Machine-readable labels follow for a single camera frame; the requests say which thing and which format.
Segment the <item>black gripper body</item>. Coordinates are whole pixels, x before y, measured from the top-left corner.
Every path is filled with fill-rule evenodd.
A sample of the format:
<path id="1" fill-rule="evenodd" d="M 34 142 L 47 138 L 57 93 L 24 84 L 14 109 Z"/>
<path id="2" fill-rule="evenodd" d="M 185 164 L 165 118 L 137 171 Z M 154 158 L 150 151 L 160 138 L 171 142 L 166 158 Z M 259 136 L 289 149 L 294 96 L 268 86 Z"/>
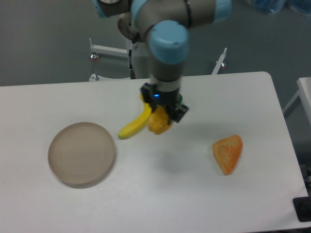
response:
<path id="1" fill-rule="evenodd" d="M 155 94 L 154 94 L 154 97 L 156 99 L 156 106 L 160 105 L 164 107 L 167 113 L 167 107 L 169 105 L 174 105 L 175 103 L 178 103 L 177 102 L 178 94 L 179 94 L 179 89 L 170 91 L 170 92 L 164 92 L 164 91 L 160 91 L 158 89 L 158 86 L 156 85 Z"/>

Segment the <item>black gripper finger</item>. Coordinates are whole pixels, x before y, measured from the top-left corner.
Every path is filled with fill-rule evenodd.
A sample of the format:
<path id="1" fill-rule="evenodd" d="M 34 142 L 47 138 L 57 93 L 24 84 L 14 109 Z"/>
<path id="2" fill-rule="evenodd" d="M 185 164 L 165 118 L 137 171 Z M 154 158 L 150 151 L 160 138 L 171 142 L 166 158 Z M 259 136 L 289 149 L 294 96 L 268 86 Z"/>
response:
<path id="1" fill-rule="evenodd" d="M 168 124 L 180 122 L 183 116 L 187 113 L 189 108 L 184 104 L 175 103 L 167 107 L 167 114 L 169 116 Z"/>
<path id="2" fill-rule="evenodd" d="M 151 83 L 144 83 L 140 88 L 143 101 L 149 105 L 152 113 L 156 110 L 156 99 L 154 97 L 156 85 Z"/>

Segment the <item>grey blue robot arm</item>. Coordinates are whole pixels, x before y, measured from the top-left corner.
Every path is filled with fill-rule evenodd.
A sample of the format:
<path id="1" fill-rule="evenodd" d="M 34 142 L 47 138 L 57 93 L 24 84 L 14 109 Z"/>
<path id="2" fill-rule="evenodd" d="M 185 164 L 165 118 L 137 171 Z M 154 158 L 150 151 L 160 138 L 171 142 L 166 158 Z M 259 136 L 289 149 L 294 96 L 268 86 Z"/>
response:
<path id="1" fill-rule="evenodd" d="M 95 0 L 99 17 L 129 13 L 131 25 L 151 58 L 151 81 L 140 91 L 152 111 L 162 106 L 167 124 L 179 122 L 188 107 L 178 94 L 190 51 L 189 29 L 215 23 L 231 14 L 230 0 Z"/>

